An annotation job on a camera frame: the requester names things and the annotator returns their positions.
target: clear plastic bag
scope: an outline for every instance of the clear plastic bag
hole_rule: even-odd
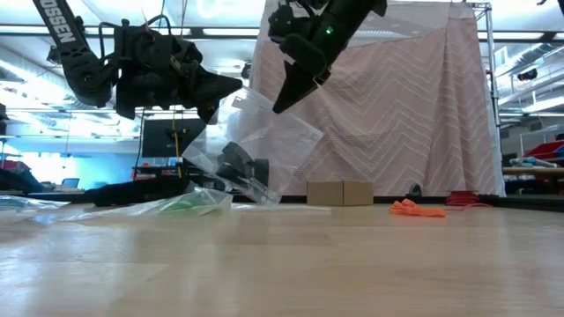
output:
[[[234,203],[231,205],[231,211],[331,211],[331,207],[287,203],[269,207],[250,203]]]
[[[60,215],[56,221],[80,221],[97,217],[136,217],[172,213],[183,213],[200,217],[215,210],[230,211],[232,200],[233,197],[224,192],[207,188],[195,188],[191,193],[154,202],[140,203],[114,210],[80,213],[78,215]]]
[[[274,114],[272,106],[248,88],[235,92],[216,112],[217,125],[183,157],[253,201],[277,205],[323,133],[293,114]]]
[[[55,210],[63,207],[66,204],[68,203],[51,202],[12,195],[0,195],[0,211],[15,210],[16,212],[21,212],[46,209]]]

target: small cardboard box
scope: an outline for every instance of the small cardboard box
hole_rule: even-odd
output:
[[[308,204],[317,206],[372,205],[374,186],[368,181],[311,181]]]

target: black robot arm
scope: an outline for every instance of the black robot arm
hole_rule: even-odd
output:
[[[308,17],[296,18],[291,3],[306,9]],[[387,0],[280,0],[269,18],[269,36],[294,63],[285,62],[286,81],[274,112],[286,111],[323,85],[368,13],[383,17],[387,8]],[[323,10],[315,14],[312,9]]]
[[[160,18],[168,22],[167,17],[142,26],[130,26],[126,19],[120,26],[102,23],[114,28],[115,51],[98,58],[85,40],[82,19],[66,0],[33,2],[55,41],[69,87],[86,105],[104,107],[116,86],[115,110],[121,116],[133,119],[135,107],[183,105],[195,107],[210,123],[219,101],[242,88],[241,80],[205,70],[194,43],[172,35],[170,28],[167,35],[149,28]]]
[[[61,57],[64,75],[77,99],[104,107],[112,96],[115,65],[103,66],[86,42],[83,21],[65,0],[33,0]]]

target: orange cloth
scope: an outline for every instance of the orange cloth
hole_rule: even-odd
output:
[[[421,208],[411,200],[404,199],[401,203],[394,202],[390,207],[390,214],[420,217],[446,217],[447,211],[440,208]]]

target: wooden table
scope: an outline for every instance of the wooden table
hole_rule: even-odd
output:
[[[564,214],[387,208],[5,225],[1,315],[564,315]]]
[[[505,175],[546,175],[546,176],[563,176],[564,168],[539,168],[539,167],[503,167]]]

